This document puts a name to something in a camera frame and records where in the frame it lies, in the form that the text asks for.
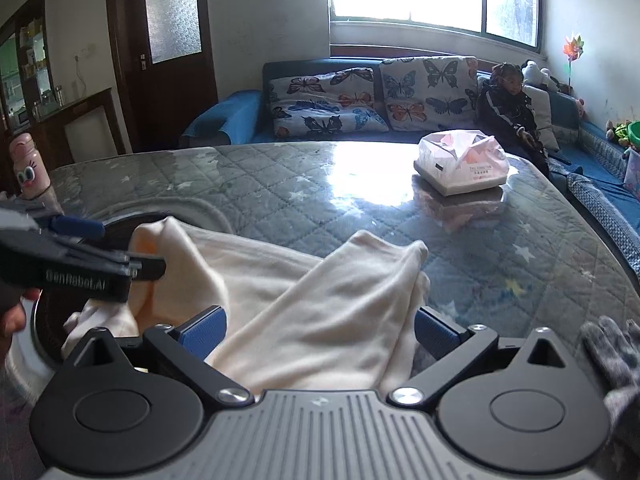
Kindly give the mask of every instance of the cartoon eyes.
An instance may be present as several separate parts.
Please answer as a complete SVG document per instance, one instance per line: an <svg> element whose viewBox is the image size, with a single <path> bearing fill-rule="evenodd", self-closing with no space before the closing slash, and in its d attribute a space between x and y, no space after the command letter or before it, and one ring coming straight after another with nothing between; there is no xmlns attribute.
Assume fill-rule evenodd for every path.
<svg viewBox="0 0 640 480"><path fill-rule="evenodd" d="M16 177L18 178L18 183L20 184L20 186L24 186L24 184L29 184L36 180L36 172L33 168L31 166L27 166L22 171L18 172L18 175L16 175Z"/></svg>

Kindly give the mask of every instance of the butterfly cushion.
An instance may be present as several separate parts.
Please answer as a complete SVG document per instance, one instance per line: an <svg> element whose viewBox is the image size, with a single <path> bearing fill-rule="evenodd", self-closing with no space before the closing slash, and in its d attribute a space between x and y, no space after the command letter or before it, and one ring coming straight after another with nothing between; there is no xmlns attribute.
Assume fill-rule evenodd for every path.
<svg viewBox="0 0 640 480"><path fill-rule="evenodd" d="M475 57L385 59L380 73L392 128L412 132L472 127L477 72Z"/></svg>
<svg viewBox="0 0 640 480"><path fill-rule="evenodd" d="M374 109L373 70L351 68L269 81L276 137L388 132Z"/></svg>

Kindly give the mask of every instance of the quilted bed cover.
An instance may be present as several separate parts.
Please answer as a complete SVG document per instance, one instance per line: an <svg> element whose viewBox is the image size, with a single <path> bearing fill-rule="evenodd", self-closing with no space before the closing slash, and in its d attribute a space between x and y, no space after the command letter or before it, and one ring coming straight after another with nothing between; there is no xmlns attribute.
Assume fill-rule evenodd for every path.
<svg viewBox="0 0 640 480"><path fill-rule="evenodd" d="M603 314L640 322L638 295L606 245L526 161L510 158L501 187L443 198L415 173L416 155L409 144L281 142L125 155L51 177L65 213L76 216L173 197L214 206L235 234L316 256L359 229L398 245L421 239L429 306L502 336L551 327L602 389L580 326ZM415 368L427 361L417 355ZM31 479L30 407L6 378L0 386L0 480ZM613 440L594 469L636 480L640 466Z"/></svg>

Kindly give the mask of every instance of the door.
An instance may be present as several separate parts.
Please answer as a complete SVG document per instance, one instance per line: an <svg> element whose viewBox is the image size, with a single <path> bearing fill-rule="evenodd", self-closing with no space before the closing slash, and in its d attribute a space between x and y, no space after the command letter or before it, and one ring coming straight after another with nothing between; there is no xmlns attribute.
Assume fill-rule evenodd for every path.
<svg viewBox="0 0 640 480"><path fill-rule="evenodd" d="M178 147L198 115L217 102L207 0L108 0L114 68L125 119L141 151ZM127 89L122 91L121 84Z"/></svg>

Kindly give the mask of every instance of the white wall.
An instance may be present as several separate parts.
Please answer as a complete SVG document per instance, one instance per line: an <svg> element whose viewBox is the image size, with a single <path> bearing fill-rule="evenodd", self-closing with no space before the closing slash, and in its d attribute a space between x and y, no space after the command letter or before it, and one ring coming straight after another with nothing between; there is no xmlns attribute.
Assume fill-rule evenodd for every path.
<svg viewBox="0 0 640 480"><path fill-rule="evenodd" d="M27 0L0 0L0 24ZM86 82L86 95L112 88L118 124L127 151L130 151L120 98L116 89L107 27L106 0L45 0L49 63L55 85L62 85L67 101L73 98L76 76L74 56ZM113 139L102 110L82 117L66 128L69 146L77 162L116 154Z"/></svg>
<svg viewBox="0 0 640 480"><path fill-rule="evenodd" d="M268 61L329 57L328 0L208 0L220 99L262 88Z"/></svg>
<svg viewBox="0 0 640 480"><path fill-rule="evenodd" d="M545 57L540 54L500 41L440 28L416 27L399 23L333 22L331 43L421 48L519 65L527 59L542 64L545 62Z"/></svg>
<svg viewBox="0 0 640 480"><path fill-rule="evenodd" d="M545 49L552 73L568 81L564 37L581 34L584 55L571 84L589 119L640 119L640 0L547 0Z"/></svg>

